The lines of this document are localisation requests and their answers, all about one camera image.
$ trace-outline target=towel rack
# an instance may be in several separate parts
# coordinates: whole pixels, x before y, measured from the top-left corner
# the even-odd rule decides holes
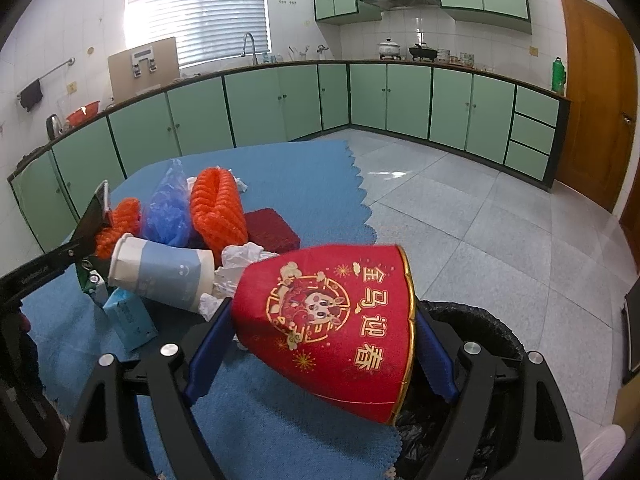
[[[69,58],[69,59],[67,59],[64,63],[60,63],[57,67],[52,68],[52,69],[51,69],[51,70],[49,70],[46,74],[44,74],[44,75],[40,76],[40,77],[39,77],[39,78],[37,78],[37,79],[42,79],[43,77],[46,77],[46,76],[47,76],[47,75],[49,75],[50,73],[55,72],[57,69],[62,68],[62,67],[63,67],[63,66],[65,66],[65,65],[69,65],[69,66],[71,66],[71,65],[73,65],[73,63],[75,63],[75,62],[76,62],[76,58],[75,58],[75,57],[70,57],[70,58]]]

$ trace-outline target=golden rim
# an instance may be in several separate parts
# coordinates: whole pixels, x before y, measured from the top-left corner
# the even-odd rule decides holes
[[[400,408],[402,408],[402,404],[404,403],[404,398],[406,397],[407,390],[409,389],[409,382],[411,381],[411,374],[414,369],[414,350],[415,350],[415,289],[414,289],[414,280],[411,277],[411,269],[409,268],[409,260],[406,257],[406,253],[404,249],[396,245],[398,251],[400,253],[400,257],[402,258],[402,264],[404,265],[404,278],[406,279],[406,284],[409,289],[409,355],[406,362],[406,367],[404,369],[404,377],[402,378],[402,387],[400,392],[398,393],[398,400],[394,404],[391,410],[391,416],[387,421],[388,424],[394,426],[396,424],[396,418],[398,417],[398,413],[400,412]]]

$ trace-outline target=red box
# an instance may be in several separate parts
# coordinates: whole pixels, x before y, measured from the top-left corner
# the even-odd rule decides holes
[[[284,254],[300,248],[300,238],[273,209],[258,209],[244,215],[249,241],[265,251]]]

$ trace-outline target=green can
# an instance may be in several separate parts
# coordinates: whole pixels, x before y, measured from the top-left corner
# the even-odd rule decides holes
[[[558,95],[564,95],[564,84],[566,83],[566,70],[562,64],[562,60],[556,57],[552,65],[551,89]]]

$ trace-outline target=window blind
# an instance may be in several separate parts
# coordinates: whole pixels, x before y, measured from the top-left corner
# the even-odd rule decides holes
[[[127,47],[175,36],[181,67],[238,56],[245,32],[269,51],[265,0],[127,0]]]

